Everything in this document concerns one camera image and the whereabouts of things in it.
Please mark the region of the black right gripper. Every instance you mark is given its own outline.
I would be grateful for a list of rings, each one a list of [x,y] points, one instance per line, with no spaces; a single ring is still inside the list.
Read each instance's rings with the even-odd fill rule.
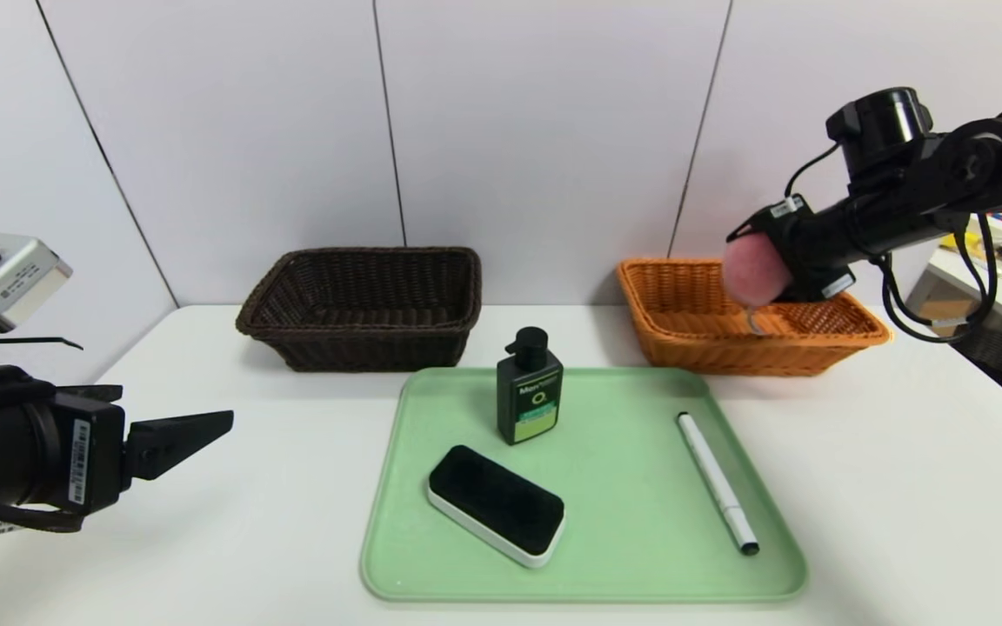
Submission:
[[[766,234],[790,282],[777,303],[819,303],[849,290],[856,277],[850,265],[862,252],[852,239],[851,211],[862,209],[870,195],[844,198],[830,209],[814,211],[794,193],[746,218],[726,238],[727,244],[752,234]]]

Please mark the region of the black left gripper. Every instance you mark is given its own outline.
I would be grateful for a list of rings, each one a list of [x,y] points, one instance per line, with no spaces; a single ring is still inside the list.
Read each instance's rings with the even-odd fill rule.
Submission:
[[[0,504],[43,504],[89,515],[132,481],[152,481],[233,428],[233,411],[133,423],[115,403],[123,385],[59,387],[40,401],[0,407]]]

